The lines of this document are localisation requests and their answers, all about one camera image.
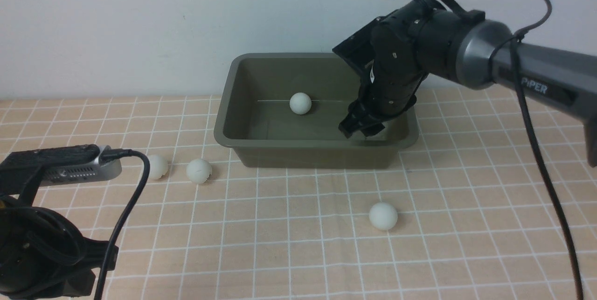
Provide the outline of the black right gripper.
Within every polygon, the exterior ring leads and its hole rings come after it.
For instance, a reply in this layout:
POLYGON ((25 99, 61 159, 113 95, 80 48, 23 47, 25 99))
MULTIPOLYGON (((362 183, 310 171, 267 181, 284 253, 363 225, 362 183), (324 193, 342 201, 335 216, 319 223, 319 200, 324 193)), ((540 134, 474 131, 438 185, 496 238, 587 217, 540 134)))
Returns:
POLYGON ((383 122, 366 125, 367 119, 394 119, 405 113, 416 101, 414 93, 426 73, 416 61, 416 35, 412 27, 420 15, 389 15, 372 20, 359 30, 360 40, 367 47, 368 66, 357 102, 357 112, 349 112, 339 124, 346 139, 357 132, 372 138, 385 129, 383 122))

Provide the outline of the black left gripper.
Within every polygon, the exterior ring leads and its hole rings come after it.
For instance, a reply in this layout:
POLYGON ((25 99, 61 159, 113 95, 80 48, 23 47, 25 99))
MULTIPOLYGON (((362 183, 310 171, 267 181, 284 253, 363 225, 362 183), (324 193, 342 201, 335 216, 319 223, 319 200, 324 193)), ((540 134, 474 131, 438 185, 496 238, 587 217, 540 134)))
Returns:
POLYGON ((0 288, 11 299, 85 297, 109 247, 57 211, 1 196, 0 288))

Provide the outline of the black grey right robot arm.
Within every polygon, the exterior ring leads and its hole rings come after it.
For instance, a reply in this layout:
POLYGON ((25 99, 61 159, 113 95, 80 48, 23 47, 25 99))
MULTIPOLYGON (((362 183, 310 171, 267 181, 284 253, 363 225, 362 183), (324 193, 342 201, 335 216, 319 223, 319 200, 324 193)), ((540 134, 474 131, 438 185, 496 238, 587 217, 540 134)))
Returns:
MULTIPOLYGON (((486 20, 482 11, 461 19, 437 0, 430 9, 416 1, 381 16, 334 47, 360 77, 358 97, 339 130, 374 136, 416 102, 415 92, 433 74, 473 90, 493 84, 514 88, 510 29, 486 20)), ((588 163, 596 166, 597 58, 521 43, 521 87, 525 96, 584 125, 588 163)))

